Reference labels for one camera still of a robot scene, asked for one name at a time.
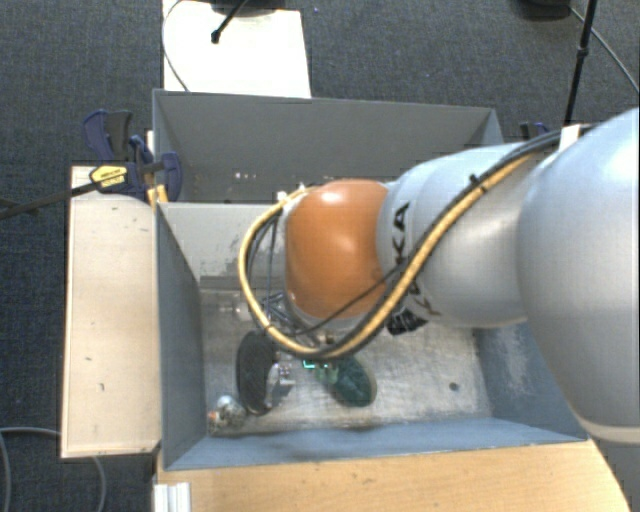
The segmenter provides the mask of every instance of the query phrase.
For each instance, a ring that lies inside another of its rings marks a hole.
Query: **gray box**
[[[253,328],[237,283],[240,240],[275,193],[339,176],[393,179],[502,138],[495,112],[483,108],[166,91],[154,93],[153,128],[156,152],[178,151],[185,168],[181,202],[160,206],[156,229],[166,469],[586,437],[526,324],[380,334],[358,353],[378,381],[376,401],[362,409],[335,402],[292,361],[296,386],[281,406],[209,436],[207,412],[218,396],[237,396],[234,353]],[[259,254],[257,279],[265,260]]]

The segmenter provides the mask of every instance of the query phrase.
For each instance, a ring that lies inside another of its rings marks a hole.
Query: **blue clamp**
[[[549,133],[549,128],[547,128],[544,123],[531,123],[527,121],[520,123],[520,131],[524,140],[531,140],[545,133]]]
[[[123,194],[146,202],[147,191],[152,185],[145,181],[144,175],[154,174],[155,181],[164,184],[169,201],[177,201],[183,178],[177,153],[164,153],[161,161],[154,163],[153,153],[142,137],[128,136],[131,118],[131,112],[110,113],[101,109],[89,114],[83,122],[85,144],[96,153],[100,163],[122,162],[127,168],[124,183],[98,190],[105,194]],[[130,158],[129,149],[133,150],[133,160]]]

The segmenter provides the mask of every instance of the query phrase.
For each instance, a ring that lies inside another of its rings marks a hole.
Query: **yellow cable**
[[[531,158],[533,155],[525,155],[512,163],[506,165],[499,171],[493,173],[491,176],[487,177],[482,182],[478,183],[478,186],[469,191],[458,203],[456,203],[440,220],[440,222],[434,227],[431,233],[424,240],[422,246],[418,249],[415,256],[409,262],[407,268],[403,272],[402,276],[396,283],[395,287],[391,291],[391,293],[387,296],[384,302],[376,311],[375,315],[362,327],[362,329],[342,346],[336,347],[335,350],[331,350],[329,352],[323,352],[326,350],[326,347],[318,348],[318,347],[308,347],[306,345],[302,345],[298,341],[293,338],[289,338],[286,334],[278,330],[278,328],[271,324],[266,314],[262,311],[262,307],[260,303],[253,295],[253,291],[249,286],[247,273],[246,273],[246,260],[248,255],[249,247],[254,240],[257,232],[260,230],[264,224],[268,222],[268,220],[279,213],[286,204],[296,199],[297,197],[309,193],[312,189],[302,189],[297,190],[287,196],[285,199],[275,204],[265,213],[263,213],[256,221],[251,225],[249,231],[245,235],[242,245],[240,247],[240,254],[238,257],[238,275],[240,278],[240,285],[242,291],[247,299],[249,307],[251,311],[256,316],[259,324],[262,328],[269,333],[271,337],[273,337],[282,347],[287,350],[293,351],[299,355],[303,355],[304,357],[313,358],[313,356],[320,356],[323,359],[340,357],[343,354],[346,354],[353,349],[357,348],[361,343],[363,343],[369,336],[371,336],[378,327],[387,319],[387,317],[391,314],[396,305],[402,300],[405,293],[411,286],[411,283],[416,278],[420,269],[423,267],[424,263],[427,261],[427,258],[431,255],[435,247],[437,246],[440,239],[444,236],[444,234],[449,230],[449,228],[462,216],[464,213],[469,210],[484,194],[486,194],[489,190],[495,187],[498,183],[504,180],[507,176],[509,176],[513,171],[515,171],[520,165],[522,165],[525,161]]]

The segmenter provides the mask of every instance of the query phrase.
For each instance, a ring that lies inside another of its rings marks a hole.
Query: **green object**
[[[350,407],[366,407],[376,399],[378,391],[373,373],[355,357],[336,362],[337,380],[330,386],[335,398]]]

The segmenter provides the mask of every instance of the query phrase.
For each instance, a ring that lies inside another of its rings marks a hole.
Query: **wooden board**
[[[380,459],[164,472],[193,512],[628,511],[591,441]]]
[[[74,168],[72,185],[89,169]],[[154,216],[98,192],[69,208],[61,456],[150,452],[160,440]]]

